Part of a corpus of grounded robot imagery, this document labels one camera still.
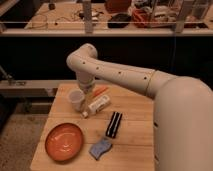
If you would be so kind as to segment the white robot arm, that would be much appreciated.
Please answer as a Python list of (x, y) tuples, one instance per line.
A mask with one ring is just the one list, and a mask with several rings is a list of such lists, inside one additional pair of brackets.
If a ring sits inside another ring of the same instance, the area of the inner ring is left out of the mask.
[(199, 79), (97, 59), (86, 43), (66, 59), (85, 92), (100, 78), (154, 100), (155, 171), (213, 171), (213, 90)]

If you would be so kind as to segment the translucent orange gripper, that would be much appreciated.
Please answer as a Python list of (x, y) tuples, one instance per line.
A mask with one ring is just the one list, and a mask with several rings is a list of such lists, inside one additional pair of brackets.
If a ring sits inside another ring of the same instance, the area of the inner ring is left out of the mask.
[(83, 103), (83, 112), (87, 111), (88, 106), (93, 101), (93, 92), (91, 92), (94, 89), (94, 84), (86, 84), (81, 86), (81, 90), (85, 93), (85, 101)]

